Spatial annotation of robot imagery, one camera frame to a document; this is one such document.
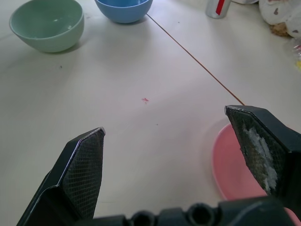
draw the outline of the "green bowl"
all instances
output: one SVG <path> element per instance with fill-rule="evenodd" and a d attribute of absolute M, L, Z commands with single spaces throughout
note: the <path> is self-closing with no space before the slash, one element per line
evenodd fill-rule
<path fill-rule="evenodd" d="M 9 26 L 29 46 L 60 52 L 80 39 L 84 13 L 75 0 L 31 0 L 12 14 Z"/>

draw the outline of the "small red stain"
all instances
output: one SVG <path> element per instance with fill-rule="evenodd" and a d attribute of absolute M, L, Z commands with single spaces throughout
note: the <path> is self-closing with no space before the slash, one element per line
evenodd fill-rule
<path fill-rule="evenodd" d="M 142 98 L 141 100 L 142 100 L 145 104 L 147 104 L 147 102 L 149 102 L 149 100 L 146 99 L 146 98 Z"/>

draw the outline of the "blue bowl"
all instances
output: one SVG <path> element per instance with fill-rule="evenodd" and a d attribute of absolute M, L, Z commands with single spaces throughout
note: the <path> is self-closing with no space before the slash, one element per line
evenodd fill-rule
<path fill-rule="evenodd" d="M 123 24 L 142 19 L 152 4 L 152 0 L 95 0 L 95 2 L 107 18 Z"/>

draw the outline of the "white table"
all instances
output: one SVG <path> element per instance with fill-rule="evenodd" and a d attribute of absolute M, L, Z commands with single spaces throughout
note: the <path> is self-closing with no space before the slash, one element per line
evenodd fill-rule
<path fill-rule="evenodd" d="M 264 107 L 301 132 L 301 73 L 258 5 L 231 3 L 224 19 L 206 0 L 156 0 L 149 15 L 246 105 Z"/>
<path fill-rule="evenodd" d="M 148 17 L 114 24 L 81 0 L 80 44 L 44 54 L 2 23 L 21 2 L 0 14 L 0 225 L 16 225 L 66 142 L 98 126 L 107 135 L 96 217 L 215 205 L 211 149 L 228 123 L 223 107 L 238 101 Z"/>

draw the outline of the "pink plate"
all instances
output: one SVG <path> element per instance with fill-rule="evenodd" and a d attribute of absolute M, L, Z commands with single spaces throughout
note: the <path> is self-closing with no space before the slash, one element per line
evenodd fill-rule
<path fill-rule="evenodd" d="M 232 126 L 225 126 L 218 134 L 212 156 L 213 176 L 225 200 L 267 195 L 246 166 Z M 301 222 L 286 209 L 297 226 Z"/>

